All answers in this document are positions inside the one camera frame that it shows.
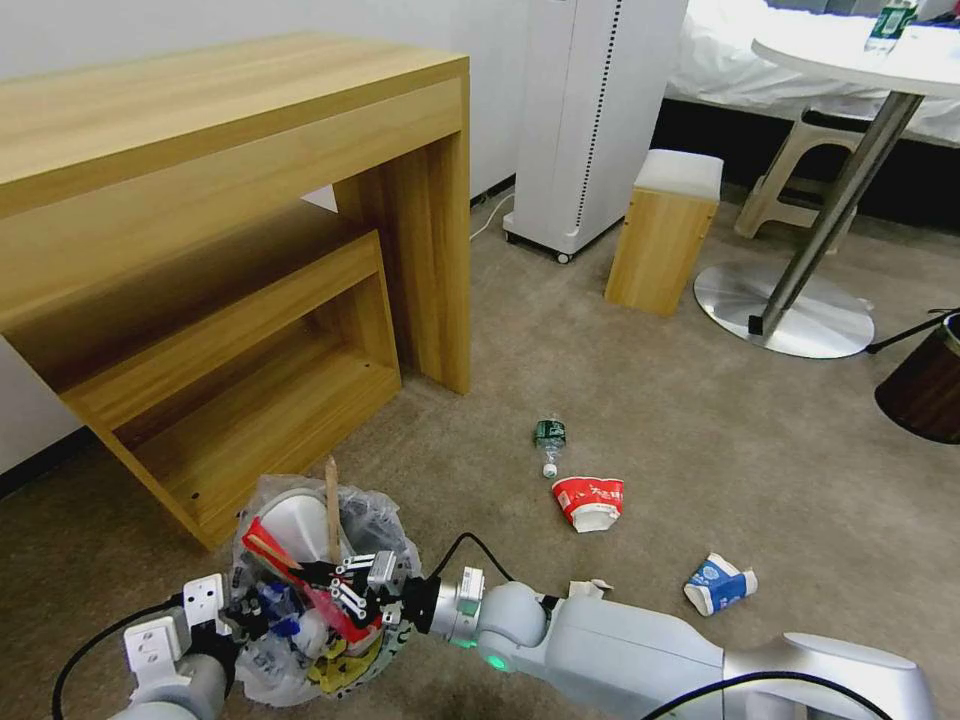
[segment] black cable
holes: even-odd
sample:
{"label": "black cable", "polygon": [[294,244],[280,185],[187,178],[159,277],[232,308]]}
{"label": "black cable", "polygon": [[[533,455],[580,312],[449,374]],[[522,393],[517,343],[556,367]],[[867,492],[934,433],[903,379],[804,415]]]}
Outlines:
{"label": "black cable", "polygon": [[811,683],[813,685],[820,685],[821,687],[829,688],[830,690],[835,690],[841,695],[845,695],[854,702],[859,703],[867,710],[876,715],[880,720],[893,720],[889,714],[884,712],[880,707],[875,703],[871,702],[865,698],[860,693],[851,690],[848,687],[844,687],[840,683],[835,683],[833,680],[827,680],[822,677],[817,677],[816,675],[808,675],[807,673],[798,673],[791,672],[789,670],[765,670],[761,672],[747,673],[746,675],[741,675],[735,678],[729,678],[728,680],[721,680],[719,682],[710,683],[709,685],[704,685],[701,688],[696,690],[691,690],[688,693],[684,693],[679,697],[674,698],[668,703],[664,703],[658,707],[653,712],[647,713],[643,716],[642,720],[656,720],[661,718],[669,712],[676,710],[681,705],[686,705],[688,702],[702,698],[704,695],[709,695],[715,693],[718,690],[726,690],[727,688],[735,687],[736,685],[743,685],[744,683],[754,682],[756,680],[799,680],[800,682]]}
{"label": "black cable", "polygon": [[477,545],[480,546],[480,549],[483,550],[483,552],[486,554],[488,558],[490,558],[490,562],[492,562],[496,566],[497,570],[500,571],[500,574],[503,575],[503,578],[505,580],[507,580],[508,582],[513,582],[513,575],[511,575],[510,573],[508,573],[506,570],[503,569],[503,565],[501,565],[500,561],[494,557],[492,552],[490,552],[490,548],[484,545],[483,540],[481,540],[471,532],[460,533],[460,535],[457,536],[457,539],[453,541],[453,545],[451,545],[450,549],[447,550],[447,554],[443,556],[443,560],[441,560],[440,564],[437,565],[436,568],[434,568],[434,571],[430,573],[427,579],[436,578],[438,575],[440,575],[441,572],[443,572],[443,569],[447,566],[447,563],[450,562],[450,558],[453,557],[453,554],[457,551],[457,548],[460,547],[460,543],[463,542],[466,538],[470,538]]}
{"label": "black cable", "polygon": [[183,605],[183,593],[171,595],[168,600],[165,600],[158,605],[152,605],[151,607],[144,608],[143,610],[137,610],[137,612],[127,615],[127,617],[123,618],[122,620],[118,620],[110,627],[101,630],[92,638],[87,640],[87,642],[85,642],[79,650],[70,656],[70,659],[67,660],[66,664],[63,666],[63,669],[60,671],[60,674],[57,675],[57,681],[53,685],[53,697],[51,698],[50,702],[50,711],[53,715],[53,720],[63,720],[63,686],[67,682],[67,676],[70,674],[70,671],[73,670],[73,666],[80,662],[80,659],[90,652],[90,650],[92,650],[97,643],[104,638],[109,637],[120,628],[129,625],[134,620],[139,620],[144,615],[150,615],[155,612],[169,610],[170,608],[177,607],[178,605]]}

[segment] desk leg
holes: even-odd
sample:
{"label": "desk leg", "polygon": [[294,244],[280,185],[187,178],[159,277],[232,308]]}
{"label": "desk leg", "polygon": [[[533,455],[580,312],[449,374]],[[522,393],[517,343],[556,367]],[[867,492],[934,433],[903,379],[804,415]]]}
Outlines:
{"label": "desk leg", "polygon": [[922,100],[890,93],[840,173],[809,242],[786,270],[727,263],[700,273],[694,293],[704,312],[734,335],[775,352],[839,358],[862,351],[873,340],[870,313],[860,300],[813,272]]}
{"label": "desk leg", "polygon": [[467,133],[334,185],[340,213],[380,231],[397,352],[458,393],[470,387]]}

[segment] water bottle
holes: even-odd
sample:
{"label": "water bottle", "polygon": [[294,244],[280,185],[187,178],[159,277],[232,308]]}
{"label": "water bottle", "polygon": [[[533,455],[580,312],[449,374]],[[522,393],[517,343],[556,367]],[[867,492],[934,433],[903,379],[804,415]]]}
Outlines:
{"label": "water bottle", "polygon": [[880,11],[863,49],[868,53],[888,55],[903,35],[904,29],[917,17],[917,0],[890,0]]}
{"label": "water bottle", "polygon": [[560,450],[567,444],[567,429],[556,416],[541,420],[534,430],[533,443],[546,456],[543,476],[552,480],[557,476],[557,459],[560,457]]}

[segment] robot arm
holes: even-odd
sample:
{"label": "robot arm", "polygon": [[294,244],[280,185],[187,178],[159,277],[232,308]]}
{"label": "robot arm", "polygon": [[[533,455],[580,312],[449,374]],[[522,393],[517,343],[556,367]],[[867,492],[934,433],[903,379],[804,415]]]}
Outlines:
{"label": "robot arm", "polygon": [[[436,576],[408,579],[388,555],[357,563],[370,571],[366,582],[382,591],[383,602],[371,602],[366,610],[382,613],[385,624],[409,621],[421,633],[475,648],[496,670],[540,678],[571,700],[612,715],[645,717],[678,696],[729,682],[730,687],[716,688],[722,692],[683,703],[676,716],[793,720],[797,708],[806,707],[813,714],[805,717],[824,720],[877,717],[851,699],[859,695],[893,720],[936,718],[920,668],[880,650],[787,634],[756,650],[724,651],[669,615],[586,596],[553,598],[514,581],[485,595],[483,573],[476,568],[465,568],[456,585]],[[348,559],[337,570],[349,571],[350,564]],[[210,587],[214,578],[222,582],[212,576],[188,583],[185,603],[194,596],[187,588]],[[349,595],[346,599],[345,608],[356,606]],[[188,608],[125,632],[139,686],[118,720],[214,720],[219,715],[237,657],[236,645],[220,634],[227,632],[221,613],[222,599],[199,614],[196,607]],[[192,630],[185,634],[188,624]],[[767,676],[737,684],[738,678],[758,672]],[[771,672],[778,677],[769,679]],[[783,679],[786,673],[822,684]],[[853,692],[845,697],[831,689],[838,686]]]}
{"label": "robot arm", "polygon": [[894,720],[933,720],[923,671],[890,653],[840,640],[788,633],[749,651],[724,651],[682,620],[577,596],[550,598],[519,582],[483,596],[483,576],[467,568],[457,586],[442,585],[421,632],[476,647],[503,672],[538,677],[576,702],[621,717],[643,717],[698,688],[753,673],[796,673],[822,680],[764,679],[733,685],[683,705],[690,720],[793,720],[798,707],[818,718],[876,715],[840,686]]}

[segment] carpet floor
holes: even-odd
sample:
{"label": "carpet floor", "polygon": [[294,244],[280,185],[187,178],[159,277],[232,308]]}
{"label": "carpet floor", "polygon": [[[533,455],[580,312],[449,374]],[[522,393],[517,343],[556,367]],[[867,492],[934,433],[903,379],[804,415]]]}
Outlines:
{"label": "carpet floor", "polygon": [[[492,208],[475,209],[474,227]],[[731,229],[737,210],[721,204],[700,267],[789,257],[799,233],[744,240]],[[342,482],[390,495],[428,568],[470,529],[540,591],[603,578],[611,599],[676,614],[725,647],[795,630],[915,659],[942,715],[955,716],[960,453],[910,435],[873,401],[917,341],[845,360],[777,355],[723,332],[689,292],[670,319],[606,304],[616,230],[562,267],[508,245],[498,226],[473,243],[471,392],[406,372],[400,394],[337,448]],[[819,272],[874,303],[879,337],[960,304],[960,242],[935,232],[858,219]],[[562,474],[625,481],[609,531],[578,536],[540,477],[530,433],[547,413],[567,423]],[[98,445],[0,502],[0,545],[9,718],[48,716],[54,676],[84,639],[229,557],[202,552]],[[752,566],[759,590],[701,618],[681,586],[709,551]],[[464,563],[483,567],[488,587],[497,581],[474,548],[452,566]],[[109,717],[132,687],[119,638],[107,642],[71,676],[67,718]],[[236,689],[225,717],[599,715],[418,637],[338,705],[272,710]]]}

